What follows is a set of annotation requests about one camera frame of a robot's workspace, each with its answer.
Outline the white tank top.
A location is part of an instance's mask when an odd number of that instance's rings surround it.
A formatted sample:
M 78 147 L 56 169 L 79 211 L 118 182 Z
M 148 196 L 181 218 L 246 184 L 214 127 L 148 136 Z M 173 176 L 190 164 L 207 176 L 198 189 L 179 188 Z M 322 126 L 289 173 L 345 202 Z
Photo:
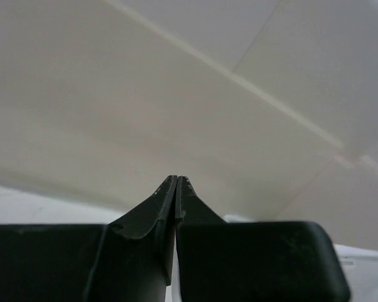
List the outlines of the white tank top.
M 255 222 L 238 215 L 225 215 L 229 223 Z M 336 252 L 352 290 L 351 301 L 378 301 L 378 251 L 335 244 Z M 182 301 L 176 247 L 173 254 L 171 285 L 166 288 L 165 301 Z

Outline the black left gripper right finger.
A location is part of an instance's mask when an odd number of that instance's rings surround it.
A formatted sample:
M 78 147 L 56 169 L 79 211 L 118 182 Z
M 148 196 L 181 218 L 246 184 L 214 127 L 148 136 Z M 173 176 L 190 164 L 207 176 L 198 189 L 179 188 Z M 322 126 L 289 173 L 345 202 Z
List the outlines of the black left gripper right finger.
M 349 301 L 332 241 L 311 221 L 228 223 L 176 187 L 176 250 L 183 301 Z

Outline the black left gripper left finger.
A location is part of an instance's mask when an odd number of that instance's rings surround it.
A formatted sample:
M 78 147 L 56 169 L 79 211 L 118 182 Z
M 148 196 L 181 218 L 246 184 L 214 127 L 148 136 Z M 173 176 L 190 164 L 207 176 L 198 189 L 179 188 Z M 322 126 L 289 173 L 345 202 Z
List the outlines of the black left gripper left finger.
M 109 224 L 0 225 L 0 301 L 164 301 L 175 189 Z

